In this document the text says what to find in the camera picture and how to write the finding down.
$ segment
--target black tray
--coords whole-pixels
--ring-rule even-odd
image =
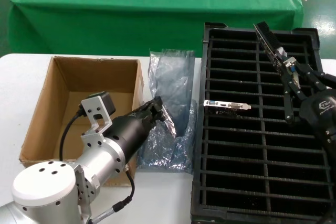
[[[275,34],[289,56],[322,70],[316,29]],[[193,223],[316,223],[327,212],[334,183],[326,153],[308,127],[286,124],[280,77],[253,29],[206,24],[199,97]],[[205,98],[252,109],[211,114]]]

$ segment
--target cable connector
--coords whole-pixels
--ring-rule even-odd
[[[119,212],[121,209],[123,209],[128,203],[132,201],[132,198],[130,196],[127,196],[126,199],[123,201],[120,201],[113,205],[114,212]]]

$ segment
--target black cable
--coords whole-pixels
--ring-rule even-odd
[[[67,136],[67,133],[71,127],[71,125],[73,124],[73,122],[80,116],[84,115],[84,109],[79,109],[76,113],[76,115],[73,116],[73,118],[70,120],[70,122],[68,123],[68,125],[65,127],[62,137],[61,137],[61,142],[59,144],[59,160],[63,161],[63,146],[64,146],[64,141],[65,141],[65,137]]]
[[[123,209],[129,202],[132,201],[132,198],[133,198],[133,195],[134,195],[135,184],[134,184],[134,180],[131,176],[130,170],[126,171],[126,175],[127,175],[127,178],[129,179],[129,181],[131,182],[132,191],[131,191],[130,196],[127,196],[123,201],[120,201],[120,202],[113,205],[112,208],[113,208],[114,212],[118,212],[121,209]]]
[[[127,178],[129,179],[130,183],[131,183],[131,186],[132,186],[132,191],[131,191],[131,194],[129,197],[131,197],[131,199],[133,198],[133,195],[134,195],[134,191],[135,191],[135,184],[134,184],[134,180],[132,178],[132,175],[130,173],[130,170],[127,170],[126,171],[126,175],[127,175]]]
[[[133,195],[134,195],[134,191],[135,191],[135,184],[134,184],[134,180],[132,178],[132,175],[130,173],[129,170],[126,171],[126,175],[127,178],[130,180],[131,182],[131,186],[132,186],[132,191],[130,196],[127,196],[126,199],[116,203],[113,205],[113,207],[109,208],[108,210],[106,210],[105,212],[103,212],[102,214],[100,214],[99,216],[90,219],[89,220],[89,224],[97,224],[99,222],[101,222],[103,219],[105,219],[106,217],[109,217],[110,215],[114,214],[115,212],[119,212],[121,209],[123,209],[129,202],[132,201]]]

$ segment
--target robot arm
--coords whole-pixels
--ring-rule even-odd
[[[91,122],[91,128],[81,136],[83,154],[75,162],[43,162],[22,171],[13,183],[14,201],[0,208],[0,220],[4,223],[94,224],[131,201],[134,182],[127,163],[156,125],[155,121],[165,120],[161,98],[155,97],[113,121],[110,115],[115,108],[107,92],[89,96],[79,107],[77,115],[87,116]],[[104,125],[99,125],[98,119],[103,119]],[[124,169],[132,184],[131,196],[91,218],[90,204],[101,186]]]
[[[265,54],[279,73],[284,86],[285,120],[289,124],[305,123],[316,139],[320,141],[328,153],[333,169],[336,165],[336,77],[323,72],[314,71],[308,64],[300,64],[294,57],[287,57],[276,36],[269,30],[265,22],[255,25],[257,38],[262,44]],[[313,90],[306,96],[299,83],[299,77],[307,81]],[[299,103],[299,115],[294,116],[292,97]],[[336,213],[336,204],[317,222],[331,222]]]

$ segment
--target cardboard piece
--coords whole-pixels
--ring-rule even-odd
[[[58,159],[64,128],[78,110],[80,101],[90,94],[108,91],[116,107],[115,118],[138,108],[142,101],[143,79],[140,62],[129,59],[87,59],[53,57],[39,96],[19,160],[31,166]],[[83,151],[81,134],[91,127],[80,117],[71,126],[63,149],[65,161],[77,159]],[[136,157],[129,162],[134,177]],[[105,185],[129,186],[125,172]]]

